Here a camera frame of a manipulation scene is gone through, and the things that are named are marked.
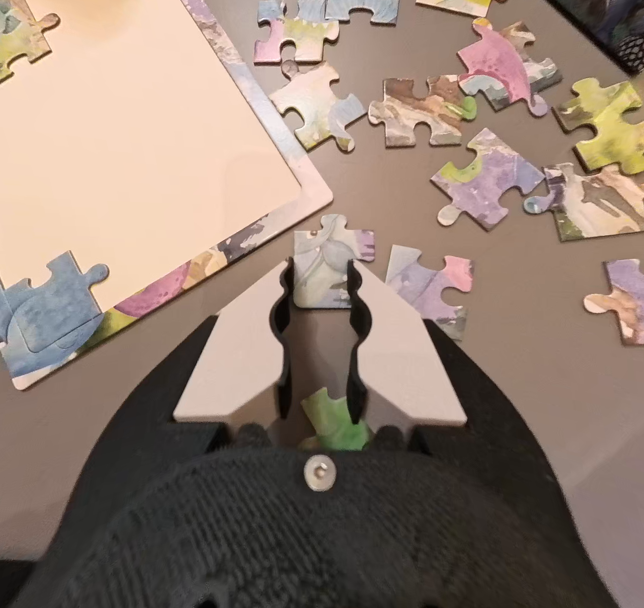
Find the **illustrated puzzle box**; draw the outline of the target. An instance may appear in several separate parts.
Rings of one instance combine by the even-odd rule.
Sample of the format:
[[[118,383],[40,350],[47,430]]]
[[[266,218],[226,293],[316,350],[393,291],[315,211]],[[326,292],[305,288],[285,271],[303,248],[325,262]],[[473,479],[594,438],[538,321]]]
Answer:
[[[643,72],[643,0],[547,1],[624,72]]]

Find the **puzzle tray with painted border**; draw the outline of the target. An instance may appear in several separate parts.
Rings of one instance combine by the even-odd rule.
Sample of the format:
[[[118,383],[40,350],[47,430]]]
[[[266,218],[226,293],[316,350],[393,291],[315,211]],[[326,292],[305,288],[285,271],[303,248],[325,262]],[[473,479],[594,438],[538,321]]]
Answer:
[[[23,391],[333,200],[204,0],[26,0],[52,52],[1,83],[1,284],[71,251],[102,314],[38,353]]]

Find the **yellow green eyed jigsaw piece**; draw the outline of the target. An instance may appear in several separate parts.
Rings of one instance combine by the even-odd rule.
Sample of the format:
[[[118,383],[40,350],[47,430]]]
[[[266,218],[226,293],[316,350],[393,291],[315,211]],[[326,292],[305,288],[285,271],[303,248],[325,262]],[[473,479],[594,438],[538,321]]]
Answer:
[[[11,65],[20,58],[33,64],[52,52],[44,33],[60,24],[49,13],[36,19],[26,0],[1,0],[1,82],[11,78]]]

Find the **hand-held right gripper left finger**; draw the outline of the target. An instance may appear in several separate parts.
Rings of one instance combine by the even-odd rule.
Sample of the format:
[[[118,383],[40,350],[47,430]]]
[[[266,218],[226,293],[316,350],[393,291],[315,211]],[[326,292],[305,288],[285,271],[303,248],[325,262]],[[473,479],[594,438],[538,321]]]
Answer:
[[[224,306],[173,411],[178,423],[273,423],[292,404],[293,258]]]

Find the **light blue jigsaw piece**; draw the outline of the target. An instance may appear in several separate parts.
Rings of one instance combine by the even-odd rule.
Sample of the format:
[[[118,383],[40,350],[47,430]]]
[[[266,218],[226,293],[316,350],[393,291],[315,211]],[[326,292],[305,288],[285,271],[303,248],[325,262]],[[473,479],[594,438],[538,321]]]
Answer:
[[[29,278],[9,287],[1,284],[2,343],[8,344],[13,325],[28,350],[38,353],[102,314],[91,289],[109,276],[106,264],[95,264],[83,273],[71,251],[66,251],[46,267],[50,278],[39,286]]]

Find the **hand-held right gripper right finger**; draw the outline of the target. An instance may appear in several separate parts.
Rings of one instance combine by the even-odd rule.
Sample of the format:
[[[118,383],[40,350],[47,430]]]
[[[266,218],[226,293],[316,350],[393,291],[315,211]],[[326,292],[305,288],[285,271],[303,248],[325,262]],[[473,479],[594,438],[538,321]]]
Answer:
[[[347,264],[346,404],[368,427],[463,427],[467,416],[420,315],[366,266]]]

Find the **pile of jigsaw pieces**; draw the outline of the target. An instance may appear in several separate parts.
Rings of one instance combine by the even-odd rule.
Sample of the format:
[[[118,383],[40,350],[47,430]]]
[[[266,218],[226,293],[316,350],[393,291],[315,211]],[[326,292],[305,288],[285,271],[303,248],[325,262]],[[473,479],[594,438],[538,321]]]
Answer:
[[[523,23],[516,23],[504,32],[497,33],[485,17],[473,22],[480,42],[467,49],[474,49],[470,61],[465,50],[459,52],[465,64],[473,69],[483,63],[490,64],[496,54],[501,57],[498,66],[509,70],[514,65],[513,55],[505,55],[512,47],[522,56],[522,41],[514,35],[528,33]],[[411,114],[413,81],[386,79],[383,81],[384,98],[369,107],[369,119],[375,124],[389,123],[394,143],[388,146],[413,146],[403,143],[403,121]],[[588,176],[575,173],[569,163],[537,169],[520,154],[501,141],[491,130],[484,128],[468,143],[475,154],[473,162],[463,169],[448,162],[431,182],[450,199],[437,214],[443,227],[452,225],[459,215],[467,214],[483,229],[490,231],[507,215],[500,205],[505,192],[517,188],[522,194],[532,192],[545,182],[549,193],[530,197],[524,209],[530,214],[552,211],[559,228],[561,241],[581,240],[598,236],[635,233],[643,231],[643,187],[638,187],[634,175],[624,175],[616,164]],[[469,292],[473,283],[473,261],[445,256],[445,266],[439,271],[425,268],[418,263],[421,251],[412,247],[393,245],[386,275],[386,284],[405,302],[411,305],[424,321],[432,320],[455,340],[463,338],[467,312],[463,307],[445,304],[442,292],[456,289]],[[614,312],[617,316],[625,345],[643,345],[643,266],[637,259],[607,260],[602,264],[611,286],[611,293],[589,294],[584,298],[585,309],[592,314]],[[302,402],[307,417],[318,433],[320,444],[339,449],[359,449],[366,443],[371,429],[361,421],[353,424],[346,404],[346,397],[332,399],[322,388]]]

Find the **blue dinosaur head jigsaw piece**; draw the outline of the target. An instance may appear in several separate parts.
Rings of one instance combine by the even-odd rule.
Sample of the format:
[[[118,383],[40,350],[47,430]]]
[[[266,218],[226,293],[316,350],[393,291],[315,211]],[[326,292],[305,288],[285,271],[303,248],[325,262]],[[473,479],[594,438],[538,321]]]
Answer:
[[[317,231],[294,233],[293,302],[300,309],[349,309],[348,263],[373,262],[375,232],[348,229],[344,215],[326,214]]]

